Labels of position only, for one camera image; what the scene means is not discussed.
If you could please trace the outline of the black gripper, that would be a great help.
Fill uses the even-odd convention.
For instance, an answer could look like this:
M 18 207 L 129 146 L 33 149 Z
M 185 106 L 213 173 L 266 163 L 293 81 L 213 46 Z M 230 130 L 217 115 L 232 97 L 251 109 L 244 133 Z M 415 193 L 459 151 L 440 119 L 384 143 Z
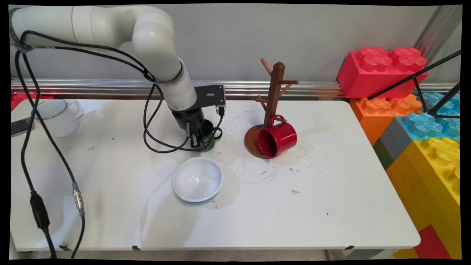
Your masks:
M 210 134 L 210 126 L 203 125 L 205 116 L 201 108 L 186 110 L 182 112 L 171 111 L 178 126 L 185 131 L 186 136 L 190 137 L 190 146 L 192 149 L 202 148 L 202 141 Z

